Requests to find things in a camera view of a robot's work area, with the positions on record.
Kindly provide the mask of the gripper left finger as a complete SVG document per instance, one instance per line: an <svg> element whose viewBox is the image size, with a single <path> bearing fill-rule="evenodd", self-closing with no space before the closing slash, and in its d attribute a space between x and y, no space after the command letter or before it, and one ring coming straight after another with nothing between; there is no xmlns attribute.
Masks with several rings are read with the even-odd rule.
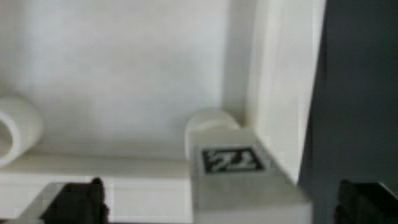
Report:
<svg viewBox="0 0 398 224"><path fill-rule="evenodd" d="M18 224L109 224L105 186L89 182L50 183L18 217Z"/></svg>

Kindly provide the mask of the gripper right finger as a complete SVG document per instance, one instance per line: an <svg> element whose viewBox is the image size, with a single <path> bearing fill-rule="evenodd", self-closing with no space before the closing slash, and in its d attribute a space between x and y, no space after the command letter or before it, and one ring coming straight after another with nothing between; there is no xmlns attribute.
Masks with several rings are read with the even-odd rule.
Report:
<svg viewBox="0 0 398 224"><path fill-rule="evenodd" d="M398 224L398 194L384 183L340 182L334 224Z"/></svg>

